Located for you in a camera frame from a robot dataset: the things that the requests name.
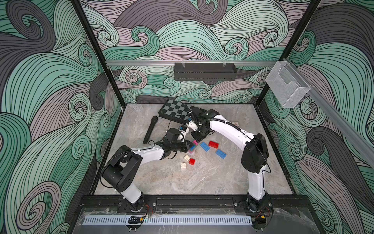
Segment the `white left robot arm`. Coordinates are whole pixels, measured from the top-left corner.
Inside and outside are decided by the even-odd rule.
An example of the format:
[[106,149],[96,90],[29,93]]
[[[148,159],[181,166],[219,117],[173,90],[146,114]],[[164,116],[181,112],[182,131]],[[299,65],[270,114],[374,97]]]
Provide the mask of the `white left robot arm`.
[[139,167],[151,161],[163,160],[172,152],[186,153],[193,146],[193,142],[188,140],[163,140],[156,142],[154,146],[139,149],[121,146],[104,166],[101,177],[128,202],[136,204],[143,195],[133,183]]

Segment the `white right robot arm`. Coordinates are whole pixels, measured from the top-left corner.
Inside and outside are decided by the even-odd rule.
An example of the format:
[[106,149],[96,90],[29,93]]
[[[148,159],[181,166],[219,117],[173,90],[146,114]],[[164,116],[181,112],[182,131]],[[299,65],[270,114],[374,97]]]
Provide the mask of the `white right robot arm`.
[[241,164],[248,172],[248,206],[251,211],[259,213],[267,205],[264,172],[269,152],[265,137],[241,129],[213,109],[201,112],[195,108],[189,114],[188,127],[193,130],[191,135],[196,141],[217,132],[242,150]]

